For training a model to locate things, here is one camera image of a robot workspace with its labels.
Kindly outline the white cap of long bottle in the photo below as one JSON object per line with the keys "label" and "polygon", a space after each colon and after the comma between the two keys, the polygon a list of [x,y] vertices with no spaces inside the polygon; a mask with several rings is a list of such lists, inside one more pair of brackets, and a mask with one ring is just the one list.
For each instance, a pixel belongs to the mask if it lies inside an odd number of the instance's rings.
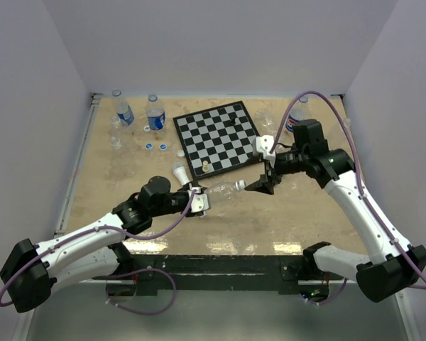
{"label": "white cap of long bottle", "polygon": [[238,191],[242,191],[246,188],[245,180],[238,180],[235,182],[235,185]]}

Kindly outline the clear bottle without label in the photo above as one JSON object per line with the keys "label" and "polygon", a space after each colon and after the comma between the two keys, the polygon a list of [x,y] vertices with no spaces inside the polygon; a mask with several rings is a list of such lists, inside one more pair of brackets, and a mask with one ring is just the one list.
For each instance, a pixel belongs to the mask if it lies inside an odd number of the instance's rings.
{"label": "clear bottle without label", "polygon": [[253,116],[253,121],[260,135],[275,136],[277,134],[278,125],[273,119],[271,112],[267,109],[260,109],[256,111]]}

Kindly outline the Pepsi labelled bottle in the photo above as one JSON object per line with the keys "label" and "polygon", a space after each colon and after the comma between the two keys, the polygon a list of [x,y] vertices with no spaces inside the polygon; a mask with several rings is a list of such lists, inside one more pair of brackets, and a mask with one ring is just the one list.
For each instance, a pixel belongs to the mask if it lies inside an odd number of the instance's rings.
{"label": "Pepsi labelled bottle", "polygon": [[307,119],[310,115],[308,104],[308,96],[299,98],[289,112],[288,119],[285,123],[285,129],[288,133],[293,133],[293,125]]}

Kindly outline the crushed clear bottle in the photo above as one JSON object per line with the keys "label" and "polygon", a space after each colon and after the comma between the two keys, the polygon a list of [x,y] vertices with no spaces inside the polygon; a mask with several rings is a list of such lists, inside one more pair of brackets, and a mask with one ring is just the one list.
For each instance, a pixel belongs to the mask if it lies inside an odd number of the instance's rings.
{"label": "crushed clear bottle", "polygon": [[338,123],[335,128],[335,134],[336,135],[342,135],[344,133],[344,128],[347,130],[348,133],[351,131],[351,120],[350,118],[346,117],[342,119],[341,123]]}

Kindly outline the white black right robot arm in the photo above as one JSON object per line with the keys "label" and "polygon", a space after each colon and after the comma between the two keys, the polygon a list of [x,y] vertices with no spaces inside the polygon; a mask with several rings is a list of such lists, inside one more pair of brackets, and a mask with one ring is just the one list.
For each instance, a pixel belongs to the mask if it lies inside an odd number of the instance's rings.
{"label": "white black right robot arm", "polygon": [[253,155],[264,162],[265,172],[246,190],[272,195],[283,175],[305,173],[340,206],[366,248],[365,254],[356,254],[329,242],[312,245],[303,252],[304,275],[317,279],[330,272],[355,281],[374,303],[415,284],[426,267],[426,248],[414,246],[391,224],[360,180],[349,154],[329,150],[317,120],[296,124],[293,133],[295,142],[284,153],[272,151],[272,136],[253,141]]}

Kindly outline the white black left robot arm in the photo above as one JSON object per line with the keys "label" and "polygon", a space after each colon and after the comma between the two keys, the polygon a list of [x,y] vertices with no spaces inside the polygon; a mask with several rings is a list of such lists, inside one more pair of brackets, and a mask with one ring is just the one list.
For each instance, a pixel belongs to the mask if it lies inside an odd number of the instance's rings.
{"label": "white black left robot arm", "polygon": [[141,279],[155,273],[138,266],[124,241],[148,241],[194,216],[202,189],[185,184],[172,192],[167,178],[151,178],[137,193],[93,223],[45,242],[23,239],[13,247],[0,270],[0,307],[17,312],[37,308],[55,292],[96,277]]}

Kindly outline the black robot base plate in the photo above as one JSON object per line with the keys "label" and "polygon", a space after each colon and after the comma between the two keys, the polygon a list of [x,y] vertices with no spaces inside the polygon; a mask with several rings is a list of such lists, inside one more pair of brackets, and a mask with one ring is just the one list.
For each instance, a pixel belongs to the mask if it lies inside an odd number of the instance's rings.
{"label": "black robot base plate", "polygon": [[134,254],[126,257],[112,275],[131,279],[130,273],[141,269],[145,272],[137,278],[139,296],[154,296],[159,290],[172,288],[170,281],[157,270],[169,274],[179,291],[275,291],[297,295],[302,281],[341,278],[312,271],[300,255]]}

